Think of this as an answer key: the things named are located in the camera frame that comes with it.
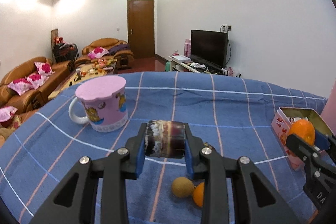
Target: cartoon character on mug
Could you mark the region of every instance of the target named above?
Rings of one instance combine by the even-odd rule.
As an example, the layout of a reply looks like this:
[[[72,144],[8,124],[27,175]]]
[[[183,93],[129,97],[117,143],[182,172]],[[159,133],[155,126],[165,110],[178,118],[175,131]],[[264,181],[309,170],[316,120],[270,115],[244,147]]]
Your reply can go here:
[[[93,108],[93,107],[86,108],[85,107],[85,111],[86,111],[87,116],[91,120],[91,122],[93,122],[94,124],[101,124],[104,121],[104,119],[101,119],[99,117],[98,112],[95,108]]]
[[[119,98],[119,110],[121,112],[126,111],[126,97],[125,94],[118,93],[115,98]]]

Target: television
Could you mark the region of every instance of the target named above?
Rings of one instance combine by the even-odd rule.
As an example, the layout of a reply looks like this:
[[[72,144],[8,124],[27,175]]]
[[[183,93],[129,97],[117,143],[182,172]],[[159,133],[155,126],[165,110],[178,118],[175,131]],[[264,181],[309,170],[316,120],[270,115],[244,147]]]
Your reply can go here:
[[[226,65],[227,43],[225,32],[192,30],[190,58],[221,70]]]

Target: pink box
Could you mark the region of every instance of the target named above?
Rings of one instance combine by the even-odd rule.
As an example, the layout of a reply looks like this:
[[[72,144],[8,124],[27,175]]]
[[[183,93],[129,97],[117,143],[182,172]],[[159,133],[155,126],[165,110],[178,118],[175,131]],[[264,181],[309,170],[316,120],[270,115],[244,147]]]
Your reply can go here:
[[[184,56],[190,58],[191,55],[191,40],[186,39],[184,43]]]
[[[288,156],[287,160],[289,165],[294,170],[298,170],[304,166],[304,163],[292,151],[290,151],[285,144],[287,133],[289,132],[289,129],[292,125],[290,118],[295,117],[307,117],[308,120],[314,125],[316,134],[331,136],[333,132],[314,109],[294,107],[280,107],[278,109],[272,121],[272,127],[276,136],[278,137],[279,144],[283,147],[283,150]],[[320,153],[325,153],[324,150],[320,150],[317,146],[315,146],[315,149]]]

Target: pink floral pillow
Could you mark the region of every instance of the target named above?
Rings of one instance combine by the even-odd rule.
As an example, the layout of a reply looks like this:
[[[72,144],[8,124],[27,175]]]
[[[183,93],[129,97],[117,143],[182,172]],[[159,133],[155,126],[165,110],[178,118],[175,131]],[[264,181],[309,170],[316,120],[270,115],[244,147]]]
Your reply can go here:
[[[108,53],[109,51],[107,49],[98,47],[98,48],[95,48],[92,52],[90,52],[87,56],[92,60],[96,58],[101,58],[105,54],[108,54]]]
[[[48,76],[39,75],[37,73],[33,73],[27,77],[28,82],[33,85],[34,90],[37,90],[40,86],[43,86],[43,84],[48,79]]]
[[[6,106],[6,107],[3,107],[3,108],[0,108],[0,123],[1,123],[1,125],[3,127],[9,126],[9,124],[11,123],[11,120],[14,117],[16,112],[17,112],[17,108],[15,108],[13,106]]]
[[[48,63],[34,62],[34,64],[39,75],[50,76],[54,73]]]
[[[20,78],[12,81],[7,87],[16,91],[20,96],[26,93],[28,90],[33,90],[33,85],[25,78]]]

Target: white mug handle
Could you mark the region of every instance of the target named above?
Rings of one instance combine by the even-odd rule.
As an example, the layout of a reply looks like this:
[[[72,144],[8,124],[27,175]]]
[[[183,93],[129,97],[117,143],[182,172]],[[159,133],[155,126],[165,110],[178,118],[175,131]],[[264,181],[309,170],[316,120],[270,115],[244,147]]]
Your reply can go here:
[[[85,116],[85,117],[78,117],[77,115],[73,114],[73,107],[74,105],[77,103],[78,101],[78,98],[76,97],[75,99],[72,100],[72,102],[70,103],[70,106],[69,106],[69,117],[70,119],[75,122],[75,123],[78,123],[78,124],[84,124],[84,123],[87,123],[89,121],[89,118],[88,116]]]

